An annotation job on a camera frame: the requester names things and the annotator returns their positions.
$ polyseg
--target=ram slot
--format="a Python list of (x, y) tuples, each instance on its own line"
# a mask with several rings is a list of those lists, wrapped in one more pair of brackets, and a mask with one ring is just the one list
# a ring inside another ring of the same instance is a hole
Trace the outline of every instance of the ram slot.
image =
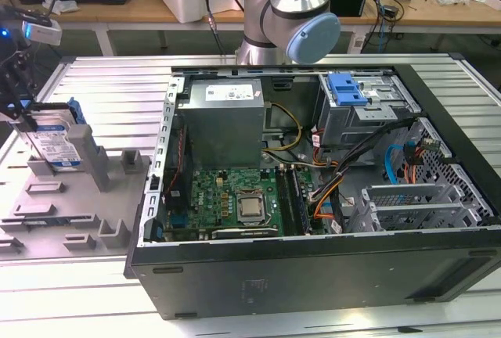
[(284, 172), (276, 168), (275, 172), (276, 190), (279, 199), (280, 213), (282, 215), (282, 227), (285, 236), (294, 236), (294, 220), (290, 212), (289, 193), (287, 191), (287, 180)]
[(295, 169), (287, 170), (287, 184), (289, 185), (289, 200), (296, 230), (300, 235), (306, 235), (310, 231), (310, 224)]

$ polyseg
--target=floor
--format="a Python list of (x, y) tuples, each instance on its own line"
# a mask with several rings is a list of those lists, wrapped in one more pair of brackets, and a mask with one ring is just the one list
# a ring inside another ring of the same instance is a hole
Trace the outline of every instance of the floor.
[[(118, 55), (213, 55), (218, 53), (214, 39), (204, 31), (167, 32), (169, 46), (163, 50), (156, 31), (114, 31), (111, 38)], [(387, 53), (425, 53), (430, 52), (438, 36), (435, 34), (405, 34), (401, 40), (392, 40)], [(345, 53), (348, 49), (349, 34), (342, 34), (334, 53)], [(242, 33), (239, 31), (221, 32), (225, 52), (230, 53), (240, 46)], [(368, 45), (365, 53), (377, 53), (377, 36)], [(496, 87), (501, 87), (501, 49), (486, 45), (476, 35), (447, 35), (439, 52), (459, 52), (473, 64)], [(42, 83), (57, 66), (61, 56), (100, 56), (99, 45), (94, 33), (90, 31), (65, 31), (61, 46), (50, 49), (40, 45), (36, 52), (37, 75)], [(3, 144), (9, 128), (0, 125), (0, 144)]]

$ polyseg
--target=cpu socket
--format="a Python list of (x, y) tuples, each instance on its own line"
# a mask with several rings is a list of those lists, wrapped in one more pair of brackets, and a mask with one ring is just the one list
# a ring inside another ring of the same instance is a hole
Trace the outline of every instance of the cpu socket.
[(236, 195), (236, 217), (246, 226), (259, 225), (266, 219), (265, 201), (262, 193)]

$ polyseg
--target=green circuit board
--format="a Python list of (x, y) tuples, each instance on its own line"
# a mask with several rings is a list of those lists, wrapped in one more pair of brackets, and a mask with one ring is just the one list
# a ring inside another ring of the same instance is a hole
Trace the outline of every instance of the green circuit board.
[[(306, 169), (297, 172), (304, 197), (312, 190), (312, 176)], [(189, 212), (190, 228), (237, 228), (243, 224), (237, 219), (237, 195), (261, 193), (264, 197), (266, 223), (283, 236), (279, 199), (276, 191), (275, 169), (235, 169), (222, 171), (195, 171), (192, 203)]]

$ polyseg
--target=desk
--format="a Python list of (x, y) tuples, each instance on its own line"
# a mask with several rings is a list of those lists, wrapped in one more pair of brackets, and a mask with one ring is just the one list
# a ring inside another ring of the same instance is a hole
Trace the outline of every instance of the desk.
[[(384, 4), (394, 4), (382, 0)], [(501, 34), (501, 11), (483, 3), (439, 6), (433, 0), (401, 1), (405, 15), (395, 26), (400, 33), (433, 34)], [(164, 31), (209, 31), (207, 19), (194, 23), (179, 23), (162, 0), (129, 0), (125, 5), (79, 5), (81, 10), (55, 16), (63, 29), (90, 30), (96, 33), (104, 56), (116, 52), (108, 31), (159, 31), (160, 43), (167, 45)], [(40, 5), (25, 5), (40, 9)], [(242, 31), (243, 14), (240, 11), (216, 13), (220, 31)], [(377, 9), (368, 1), (361, 17), (342, 17), (341, 30), (351, 33), (349, 53), (360, 53), (366, 35), (377, 18)]]

